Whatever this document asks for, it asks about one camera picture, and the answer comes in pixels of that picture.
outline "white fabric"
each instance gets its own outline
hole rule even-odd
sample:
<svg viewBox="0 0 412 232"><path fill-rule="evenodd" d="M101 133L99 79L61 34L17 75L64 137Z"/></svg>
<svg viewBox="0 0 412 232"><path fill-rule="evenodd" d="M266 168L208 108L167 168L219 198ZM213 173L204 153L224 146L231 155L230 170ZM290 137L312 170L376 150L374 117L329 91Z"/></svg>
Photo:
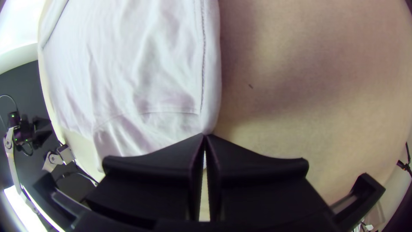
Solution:
<svg viewBox="0 0 412 232"><path fill-rule="evenodd" d="M93 140L100 160L212 132L221 96L217 0L56 4L39 43L51 103L60 126Z"/></svg>

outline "black cable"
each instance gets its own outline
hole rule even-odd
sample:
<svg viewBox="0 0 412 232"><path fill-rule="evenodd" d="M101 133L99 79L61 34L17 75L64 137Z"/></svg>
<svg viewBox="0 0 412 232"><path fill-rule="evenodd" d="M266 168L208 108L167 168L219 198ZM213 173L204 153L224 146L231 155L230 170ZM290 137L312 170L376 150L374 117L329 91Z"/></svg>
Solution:
<svg viewBox="0 0 412 232"><path fill-rule="evenodd" d="M33 155L33 152L34 152L33 147L31 146L30 143L27 143L27 145L29 145L29 147L30 147L30 149L31 149L31 152L30 152L30 153L27 153L27 151L26 151L26 149L24 149L23 145L21 146L21 151L22 151L25 155L27 155L27 156L32 156L32 155Z"/></svg>
<svg viewBox="0 0 412 232"><path fill-rule="evenodd" d="M16 101L15 101L10 95L7 95L7 94L0 95L0 98L2 98L2 97L8 97L8 98L10 98L10 99L13 101L14 106L16 107L16 111L18 111ZM5 128L6 131L7 131L8 128L7 128L6 124L4 124L4 121L3 121L3 118L1 117L1 115L0 115L0 120L1 120L4 128Z"/></svg>
<svg viewBox="0 0 412 232"><path fill-rule="evenodd" d="M405 146L406 146L406 153L408 155L408 164L411 164L411 154L409 154L408 142L405 143Z"/></svg>
<svg viewBox="0 0 412 232"><path fill-rule="evenodd" d="M396 165L398 165L401 169L407 171L409 173L409 175L411 175L411 177L412 177L412 171L411 171L411 167L410 167L411 155L409 153L408 143L405 143L405 146L406 146L406 153L408 155L408 163L404 164L402 161L398 160L398 163L396 163Z"/></svg>
<svg viewBox="0 0 412 232"><path fill-rule="evenodd" d="M66 177L69 177L69 176L71 176L72 174L81 175L82 177L84 177L84 178L90 180L91 182L93 182L94 185L99 184L99 182L97 182L97 181L96 181L95 179L93 179L92 177L88 177L88 176L84 175L83 173L80 173L80 172L77 172L77 171L65 172L65 173L63 173L59 178L57 178L57 179L55 180L55 182L57 183L59 180L64 179L64 178L66 178Z"/></svg>

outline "stitched seam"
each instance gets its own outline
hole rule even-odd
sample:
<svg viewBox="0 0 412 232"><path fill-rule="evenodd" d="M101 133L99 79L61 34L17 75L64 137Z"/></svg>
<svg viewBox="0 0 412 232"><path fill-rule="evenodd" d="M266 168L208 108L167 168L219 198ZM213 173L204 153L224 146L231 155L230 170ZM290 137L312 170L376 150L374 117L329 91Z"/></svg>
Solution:
<svg viewBox="0 0 412 232"><path fill-rule="evenodd" d="M203 33L203 61L202 61L202 98L200 102L200 112L203 109L203 97L205 93L205 72L206 72L206 33L205 33L205 9L204 1L201 1L200 11L202 14L202 33Z"/></svg>
<svg viewBox="0 0 412 232"><path fill-rule="evenodd" d="M185 108L185 109L179 108L179 109L177 109L177 108L174 108L174 107L169 107L169 108L163 109L163 110L148 110L148 111L145 111L143 113L138 113L137 116L148 114L148 113L197 114L197 113L195 113L196 111L197 111L196 109L191 109L191 108ZM125 114L128 114L128 113L129 112L126 111L126 112L122 112L122 113L119 113L117 115L113 115L113 116L109 117L108 119L104 120L104 122L99 123L99 125L92 127L92 134L94 134L94 132L96 132L96 130L103 127L105 124L109 123L110 121L112 121L112 120L114 120L118 117L121 117Z"/></svg>

